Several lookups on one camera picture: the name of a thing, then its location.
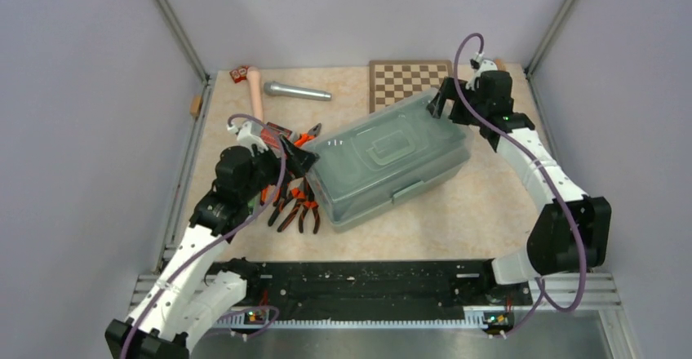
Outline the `orange black combination pliers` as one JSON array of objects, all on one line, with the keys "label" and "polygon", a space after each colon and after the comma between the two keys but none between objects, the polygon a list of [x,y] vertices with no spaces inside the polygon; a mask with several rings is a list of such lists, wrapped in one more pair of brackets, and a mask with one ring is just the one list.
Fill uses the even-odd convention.
[{"label": "orange black combination pliers", "polygon": [[296,147],[302,147],[305,143],[317,138],[320,135],[321,130],[322,124],[316,124],[315,126],[311,127],[307,132],[301,133],[299,135],[299,138],[294,142],[294,145]]}]

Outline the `green plastic tool box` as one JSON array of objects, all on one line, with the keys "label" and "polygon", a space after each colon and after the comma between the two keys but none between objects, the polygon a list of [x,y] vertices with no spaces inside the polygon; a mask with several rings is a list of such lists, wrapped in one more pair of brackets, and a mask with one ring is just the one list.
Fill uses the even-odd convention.
[{"label": "green plastic tool box", "polygon": [[434,118],[431,88],[309,141],[306,175],[321,217],[338,231],[452,179],[471,157],[472,131]]}]

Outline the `orange black cutting pliers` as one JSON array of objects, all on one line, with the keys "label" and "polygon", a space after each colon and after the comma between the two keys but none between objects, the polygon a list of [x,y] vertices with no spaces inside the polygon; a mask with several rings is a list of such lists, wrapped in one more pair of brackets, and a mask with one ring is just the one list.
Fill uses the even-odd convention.
[{"label": "orange black cutting pliers", "polygon": [[274,197],[271,199],[272,206],[278,206],[286,196],[286,188],[287,184],[282,184],[280,187],[269,185],[260,193],[259,205],[264,206],[268,204],[270,201],[269,197],[273,194]]}]

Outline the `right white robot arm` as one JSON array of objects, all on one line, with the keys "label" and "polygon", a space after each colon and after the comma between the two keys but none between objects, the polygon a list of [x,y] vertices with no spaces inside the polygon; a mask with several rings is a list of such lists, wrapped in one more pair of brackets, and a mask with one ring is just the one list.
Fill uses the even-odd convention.
[{"label": "right white robot arm", "polygon": [[489,60],[473,61],[474,76],[448,76],[428,105],[434,118],[478,127],[495,153],[514,170],[539,210],[527,242],[488,261],[480,296],[499,304],[512,284],[565,272],[587,272],[606,260],[612,208],[576,185],[543,146],[529,117],[515,111],[512,77]]}]

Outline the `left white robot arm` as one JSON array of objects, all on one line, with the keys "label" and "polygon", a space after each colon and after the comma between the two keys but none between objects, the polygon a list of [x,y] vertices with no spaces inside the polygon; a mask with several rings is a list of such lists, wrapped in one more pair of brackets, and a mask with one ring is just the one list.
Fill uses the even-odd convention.
[{"label": "left white robot arm", "polygon": [[232,122],[236,145],[225,149],[215,167],[211,189],[195,206],[173,257],[144,299],[123,321],[114,319],[104,337],[115,358],[188,358],[202,336],[235,304],[253,304],[262,291],[259,279],[223,271],[202,293],[196,289],[238,231],[259,214],[249,205],[269,186],[301,178],[318,161],[255,117]]}]

